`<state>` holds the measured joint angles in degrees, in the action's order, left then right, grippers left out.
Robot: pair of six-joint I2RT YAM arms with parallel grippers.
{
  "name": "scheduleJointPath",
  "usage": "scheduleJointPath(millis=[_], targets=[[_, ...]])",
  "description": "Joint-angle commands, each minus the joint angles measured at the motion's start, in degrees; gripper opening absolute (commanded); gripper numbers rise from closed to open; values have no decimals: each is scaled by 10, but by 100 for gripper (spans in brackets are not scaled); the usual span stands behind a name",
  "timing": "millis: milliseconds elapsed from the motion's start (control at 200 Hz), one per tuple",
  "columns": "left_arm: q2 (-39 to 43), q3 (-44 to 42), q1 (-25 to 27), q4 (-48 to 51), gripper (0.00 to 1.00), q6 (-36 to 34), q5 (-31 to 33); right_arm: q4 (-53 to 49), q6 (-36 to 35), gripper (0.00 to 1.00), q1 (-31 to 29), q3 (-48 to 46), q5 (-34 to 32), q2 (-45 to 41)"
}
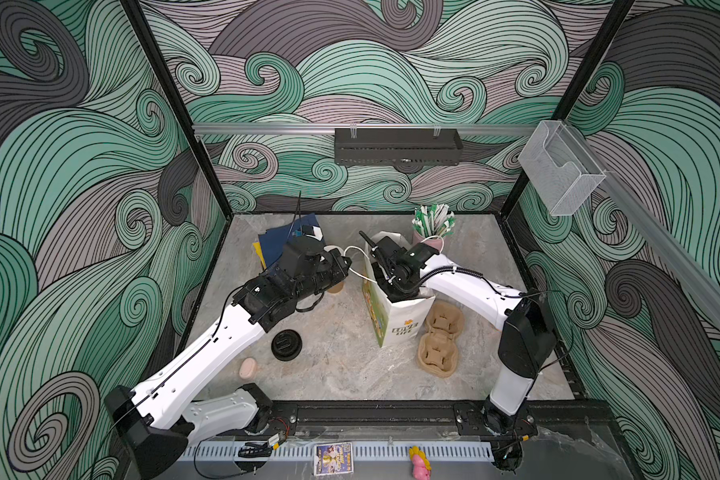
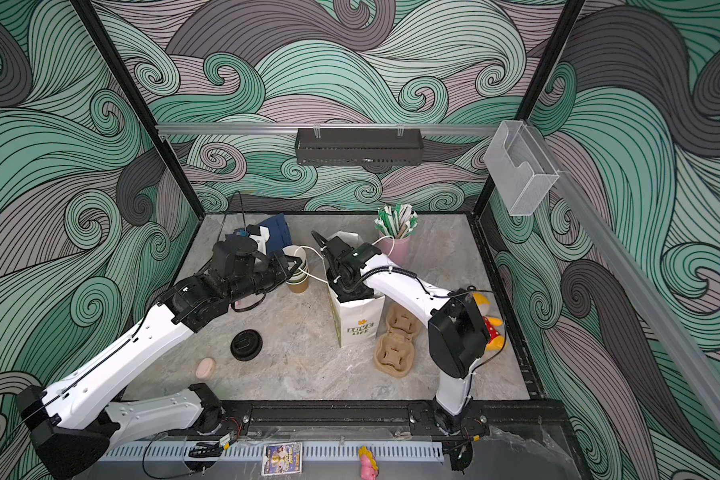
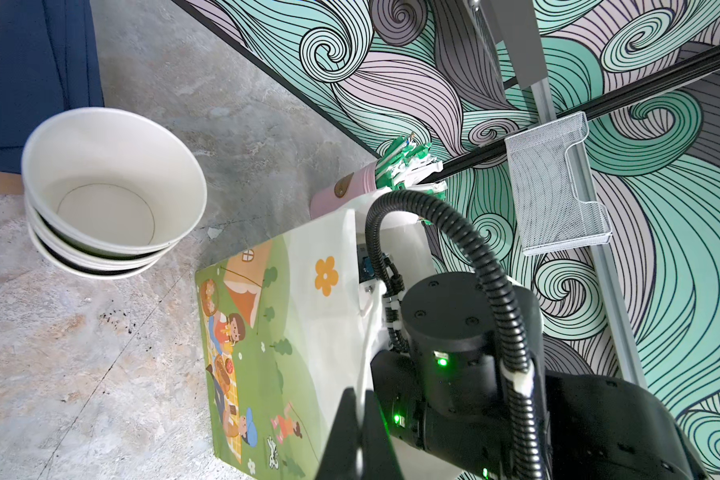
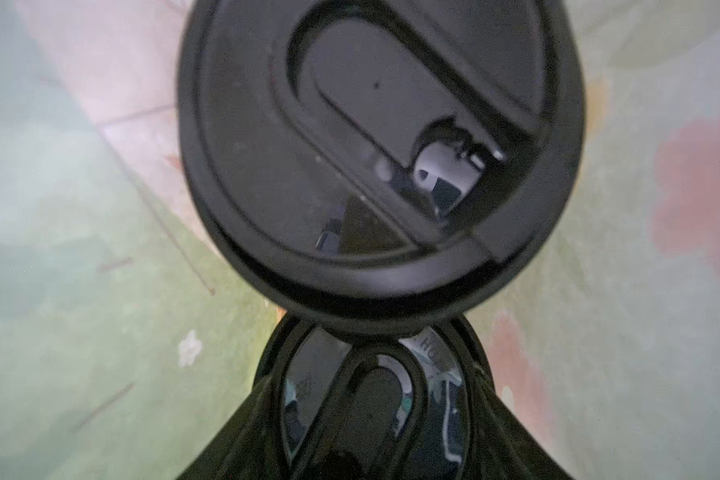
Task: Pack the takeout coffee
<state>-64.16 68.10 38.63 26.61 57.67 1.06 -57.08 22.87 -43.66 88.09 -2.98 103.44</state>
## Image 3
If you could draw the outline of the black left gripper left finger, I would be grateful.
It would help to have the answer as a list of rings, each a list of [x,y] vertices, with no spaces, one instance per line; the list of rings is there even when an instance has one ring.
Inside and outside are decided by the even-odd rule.
[[[342,394],[315,479],[359,479],[359,451],[356,394],[353,388],[347,388]]]

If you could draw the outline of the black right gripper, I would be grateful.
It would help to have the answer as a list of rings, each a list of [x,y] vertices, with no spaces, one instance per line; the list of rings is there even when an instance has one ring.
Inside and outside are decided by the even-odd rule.
[[[501,373],[497,322],[475,274],[419,281],[402,300],[406,354],[379,352],[374,390],[391,437],[464,471],[514,471],[511,382]]]

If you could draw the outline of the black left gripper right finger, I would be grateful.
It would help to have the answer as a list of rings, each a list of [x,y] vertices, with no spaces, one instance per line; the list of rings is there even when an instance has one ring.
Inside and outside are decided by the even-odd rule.
[[[367,390],[362,396],[359,423],[359,478],[370,480],[402,479],[387,425],[375,393]]]

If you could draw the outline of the white green paper takeout bag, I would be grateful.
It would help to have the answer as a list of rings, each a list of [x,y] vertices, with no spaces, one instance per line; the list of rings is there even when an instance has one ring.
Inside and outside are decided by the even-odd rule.
[[[199,270],[215,456],[255,479],[310,479],[367,363],[364,215],[341,209]]]

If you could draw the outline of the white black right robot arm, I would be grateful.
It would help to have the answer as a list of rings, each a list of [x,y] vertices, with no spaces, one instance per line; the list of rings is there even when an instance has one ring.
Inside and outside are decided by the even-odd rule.
[[[411,213],[448,237],[467,272],[406,286],[381,227]],[[651,393],[613,377],[547,372],[536,296],[473,224],[417,191],[386,193],[365,222],[392,343],[371,361],[391,437],[484,479],[702,479],[695,449]]]

